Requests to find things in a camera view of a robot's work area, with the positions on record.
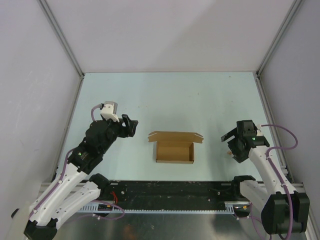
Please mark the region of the brown cardboard box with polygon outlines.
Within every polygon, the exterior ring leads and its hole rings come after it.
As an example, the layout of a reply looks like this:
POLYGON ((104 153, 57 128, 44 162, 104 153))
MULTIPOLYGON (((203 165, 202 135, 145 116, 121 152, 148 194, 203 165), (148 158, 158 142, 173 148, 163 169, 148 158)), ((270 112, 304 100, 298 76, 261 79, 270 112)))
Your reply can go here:
POLYGON ((153 131, 148 135, 148 142, 155 143, 155 161, 166 164, 193 164, 195 144, 203 140, 196 132, 153 131))

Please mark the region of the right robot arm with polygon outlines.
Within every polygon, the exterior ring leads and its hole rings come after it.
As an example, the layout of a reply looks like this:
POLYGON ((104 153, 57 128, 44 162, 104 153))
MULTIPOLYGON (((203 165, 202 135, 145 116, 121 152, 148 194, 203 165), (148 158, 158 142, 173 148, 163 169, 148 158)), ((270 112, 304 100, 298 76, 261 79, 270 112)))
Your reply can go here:
POLYGON ((310 199, 299 192, 283 173, 281 166, 271 154, 275 150, 262 133, 262 125, 252 120, 237 121, 236 127, 221 137, 227 142, 233 159, 238 163, 250 160, 256 167, 264 187, 252 176, 236 176, 237 182, 230 188, 231 196, 242 201, 248 199, 260 211, 265 232, 290 239, 293 233, 307 230, 310 199))

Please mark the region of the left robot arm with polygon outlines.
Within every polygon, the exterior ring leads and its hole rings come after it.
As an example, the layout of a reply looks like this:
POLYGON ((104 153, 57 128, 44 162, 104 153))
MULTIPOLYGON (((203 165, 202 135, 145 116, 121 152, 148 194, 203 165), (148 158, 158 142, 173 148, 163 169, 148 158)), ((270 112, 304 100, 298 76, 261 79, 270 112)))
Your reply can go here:
POLYGON ((82 142, 67 152, 61 174, 28 207, 22 232, 29 240, 52 240, 80 208, 110 196, 111 182, 100 173, 91 172, 117 138, 135 135, 138 124, 126 114, 119 120, 104 117, 90 124, 82 142))

